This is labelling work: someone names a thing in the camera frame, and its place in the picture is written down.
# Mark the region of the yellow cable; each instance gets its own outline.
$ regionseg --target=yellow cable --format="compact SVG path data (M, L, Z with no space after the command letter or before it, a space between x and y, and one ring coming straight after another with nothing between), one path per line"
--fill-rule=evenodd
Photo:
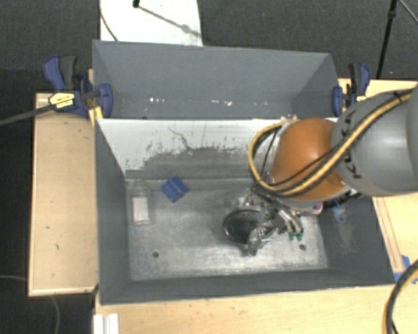
M388 111L392 110L399 104L402 104L404 102L407 102L410 99L410 94L402 95L399 98L393 99L391 102L382 105L380 108L376 109L374 112L370 113L364 121L361 123L361 125L346 139L346 141L343 143L343 145L338 148L337 151L334 152L334 154L328 159L328 161L319 168L315 173L310 175L303 183L299 184L298 186L295 186L293 188L290 188L287 191L282 191L281 187L272 186L268 183L266 183L264 180L261 179L260 175L258 174L258 171L254 165L254 148L257 140L266 132L276 129L278 127L281 127L283 124L277 123L275 125L271 125L269 127L266 127L265 129L261 130L253 139L251 144L249 145L249 154L248 154L248 160L249 160L249 167L251 168L252 174L254 176L254 179L265 189L268 191L279 191L282 196L292 196L294 194L297 194L301 191L306 190L309 188L313 183L317 182L322 176L326 174L326 172L333 167L333 165L343 156L343 154L348 150L348 148L361 136L361 134L365 131L365 129L374 122L377 118L384 115Z

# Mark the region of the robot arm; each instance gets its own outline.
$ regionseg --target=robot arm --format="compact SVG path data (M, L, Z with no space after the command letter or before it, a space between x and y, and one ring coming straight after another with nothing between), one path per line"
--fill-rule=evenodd
M264 191L294 208L350 189L368 196L418 191L418 86L356 103L336 123L294 122L281 134L269 182L251 169Z

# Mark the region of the blue clamp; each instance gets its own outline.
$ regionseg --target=blue clamp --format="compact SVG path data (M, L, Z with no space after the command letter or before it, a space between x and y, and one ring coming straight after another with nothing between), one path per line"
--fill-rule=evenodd
M176 202L187 192L187 187L180 178L172 177L161 186L161 190L171 202Z
M363 63L350 63L348 69L351 84L347 84L347 93L343 94L340 86L333 88L332 110L337 118L342 114L343 108L347 109L356 103L358 96L365 95L371 80L370 69Z
M60 57L58 55L49 57L43 63L43 74L46 80L53 85L55 92L68 93L70 96L68 102L60 104L61 106L54 105L54 110L87 118L90 107L86 105L85 99L100 96L102 115L104 118L108 118L113 109L113 94L110 85L100 84L99 94L93 92L93 85L87 77L82 74L75 75L75 63L75 56Z

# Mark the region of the small blue object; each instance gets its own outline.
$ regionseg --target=small blue object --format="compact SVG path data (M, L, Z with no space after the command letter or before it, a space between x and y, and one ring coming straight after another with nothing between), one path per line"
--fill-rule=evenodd
M332 95L332 108L333 108L333 115L337 118L342 114L342 105L343 105L343 97L342 97L342 88L340 86L336 86L333 88L333 95Z
M180 199L187 192L187 187L178 177L172 177L161 186L161 190L172 202Z
M403 259L403 264L404 264L404 268L408 269L410 266L410 259L408 256L404 256L401 255L401 258ZM401 275L403 274L403 272L394 272L393 273L393 277L395 278L395 282L398 282L399 278L401 277ZM418 282L418 278L414 278L412 280L412 284L416 285L416 283Z

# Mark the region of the blue block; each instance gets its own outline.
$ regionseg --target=blue block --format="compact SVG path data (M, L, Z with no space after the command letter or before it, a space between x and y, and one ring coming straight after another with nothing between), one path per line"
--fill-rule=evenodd
M180 199L187 192L186 185L178 177L172 177L161 186L161 190L172 202Z

